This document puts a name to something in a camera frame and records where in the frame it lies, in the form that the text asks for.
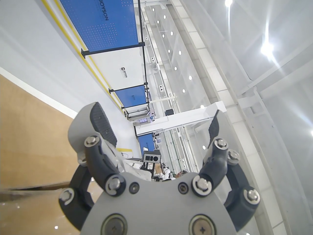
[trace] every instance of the black rubber fingertip pad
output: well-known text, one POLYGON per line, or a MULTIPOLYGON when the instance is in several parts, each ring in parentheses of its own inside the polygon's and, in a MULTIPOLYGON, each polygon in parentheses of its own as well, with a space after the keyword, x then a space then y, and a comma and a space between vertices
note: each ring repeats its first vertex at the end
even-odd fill
POLYGON ((90 121, 95 131, 99 132, 104 140, 116 147, 117 139, 99 102, 95 103, 90 112, 90 121))

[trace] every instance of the blue banner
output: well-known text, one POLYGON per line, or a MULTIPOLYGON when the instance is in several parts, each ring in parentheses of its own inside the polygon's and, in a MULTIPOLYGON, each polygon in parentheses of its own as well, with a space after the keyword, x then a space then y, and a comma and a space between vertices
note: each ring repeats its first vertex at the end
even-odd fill
POLYGON ((116 91, 115 94, 118 96, 124 107, 137 106, 146 103, 144 85, 116 91))
POLYGON ((89 51, 138 44, 133 0, 60 0, 89 51))
POLYGON ((144 151, 154 151, 155 147, 152 133, 138 136, 138 141, 142 155, 144 151))

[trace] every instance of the person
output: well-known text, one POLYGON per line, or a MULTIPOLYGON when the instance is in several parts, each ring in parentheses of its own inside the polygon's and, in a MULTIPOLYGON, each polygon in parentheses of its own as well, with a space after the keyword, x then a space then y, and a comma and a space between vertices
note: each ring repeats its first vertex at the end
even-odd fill
POLYGON ((184 174, 186 174, 188 172, 189 172, 188 169, 184 169, 184 170, 178 172, 177 174, 173 174, 173 173, 171 173, 171 171, 168 168, 166 168, 166 169, 164 169, 164 172, 160 175, 160 179, 163 179, 163 181, 174 180, 174 179, 177 179, 177 178, 183 176, 184 174))

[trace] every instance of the joyson logo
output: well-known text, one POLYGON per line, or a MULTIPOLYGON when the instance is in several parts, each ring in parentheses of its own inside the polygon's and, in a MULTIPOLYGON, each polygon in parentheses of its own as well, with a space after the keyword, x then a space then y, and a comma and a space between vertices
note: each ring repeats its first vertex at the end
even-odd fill
POLYGON ((103 0, 98 0, 98 1, 99 1, 99 5, 101 7, 101 10, 102 10, 102 13, 103 13, 103 16, 104 16, 105 20, 109 20, 109 17, 108 17, 108 14, 106 12, 103 0))
POLYGON ((122 67, 120 70, 121 70, 121 73, 122 73, 122 75, 123 75, 123 78, 127 78, 128 76, 127 76, 125 67, 122 67))

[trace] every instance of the industrial machine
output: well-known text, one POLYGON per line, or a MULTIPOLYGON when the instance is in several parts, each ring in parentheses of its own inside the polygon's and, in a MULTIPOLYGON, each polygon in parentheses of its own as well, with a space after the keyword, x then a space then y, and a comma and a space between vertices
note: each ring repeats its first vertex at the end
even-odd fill
POLYGON ((79 166, 59 196, 60 207, 81 235, 235 235, 254 215, 260 195, 238 164, 236 145, 227 142, 230 133, 218 110, 200 172, 155 182, 115 149, 117 139, 101 105, 87 105, 68 131, 79 166), (223 204, 214 190, 225 176, 232 190, 223 204), (103 189, 96 203, 87 192, 91 177, 103 189))

